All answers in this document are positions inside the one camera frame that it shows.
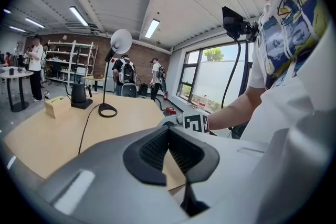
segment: chair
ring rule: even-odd
[[[47,73],[48,78],[57,78],[59,76],[59,72],[61,71],[61,62],[54,62],[52,64],[51,70]]]
[[[121,96],[136,98],[137,97],[136,90],[137,89],[135,84],[125,83],[121,88]]]

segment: backpack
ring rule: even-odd
[[[132,62],[126,62],[124,59],[120,59],[122,66],[119,72],[120,83],[132,83],[136,84],[136,73]]]
[[[166,79],[166,70],[162,65],[160,65],[159,70],[157,72],[157,77],[159,79]]]

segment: wooden box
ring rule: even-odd
[[[44,102],[46,113],[54,119],[61,116],[69,109],[71,109],[70,99],[66,96],[58,96]]]

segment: gray floor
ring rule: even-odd
[[[1,83],[1,93],[0,93],[0,151],[4,156],[4,163],[7,165],[10,160],[14,157],[10,149],[3,143],[3,138],[21,122],[25,121],[30,116],[34,115],[36,112],[43,109],[44,102],[43,100],[37,103],[33,102],[29,79],[23,79],[23,92],[25,101],[29,102],[29,107],[21,112],[13,113],[9,108],[9,101],[7,97],[7,88],[5,83]],[[18,80],[13,80],[11,83],[12,89],[12,100],[13,103],[20,102],[20,96],[18,92]],[[54,98],[60,95],[65,95],[65,87],[63,85],[48,85],[45,83],[44,91],[50,93],[50,98]],[[162,97],[158,97],[162,103],[162,108],[173,107],[169,102],[164,101]],[[24,185],[30,187],[33,190],[36,190],[39,185],[43,182],[43,179],[27,168],[20,160],[15,159],[12,166],[10,167],[10,173],[15,176],[19,181]]]

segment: fluorescent light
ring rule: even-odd
[[[89,26],[88,23],[84,20],[84,18],[80,15],[76,7],[70,7],[70,10],[84,26]]]
[[[20,32],[26,32],[26,31],[24,31],[24,30],[22,30],[22,29],[20,29],[20,28],[17,28],[17,27],[14,27],[14,26],[10,26],[10,29],[14,29],[14,30],[17,30],[17,31],[20,31]]]
[[[26,18],[26,21],[27,21],[27,22],[30,22],[30,23],[32,23],[32,24],[34,24],[34,25],[37,25],[38,27],[44,28],[43,25],[41,25],[41,24],[39,24],[39,23],[37,23],[37,22],[31,20],[31,19]]]
[[[147,33],[146,33],[145,37],[151,38],[152,34],[156,30],[156,28],[159,25],[159,23],[160,23],[159,20],[153,19],[152,22],[151,22],[151,25],[149,26],[149,28],[147,30]]]

